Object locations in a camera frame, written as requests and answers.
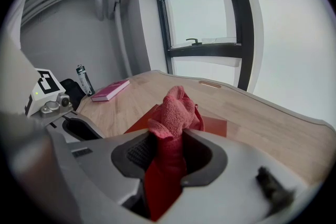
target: wooden table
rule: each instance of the wooden table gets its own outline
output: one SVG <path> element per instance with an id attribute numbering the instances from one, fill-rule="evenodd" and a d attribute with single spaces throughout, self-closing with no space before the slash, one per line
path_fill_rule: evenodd
<path id="1" fill-rule="evenodd" d="M 226 119 L 227 137 L 247 143 L 285 164 L 308 184 L 323 180 L 336 152 L 335 130 L 315 120 L 225 83 L 150 71 L 130 78 L 130 85 L 109 102 L 83 99 L 77 111 L 106 137 L 123 134 L 169 89 L 182 85 L 201 115 Z"/>

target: red fabric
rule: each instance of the red fabric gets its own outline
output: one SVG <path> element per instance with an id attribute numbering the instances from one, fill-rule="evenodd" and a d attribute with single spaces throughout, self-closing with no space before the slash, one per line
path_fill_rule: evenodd
<path id="1" fill-rule="evenodd" d="M 151 219 L 156 221 L 181 194 L 180 180 L 186 175 L 182 129 L 204 131 L 204 123 L 183 87 L 174 86 L 155 109 L 148 126 L 158 139 L 156 156 L 144 182 Z"/>

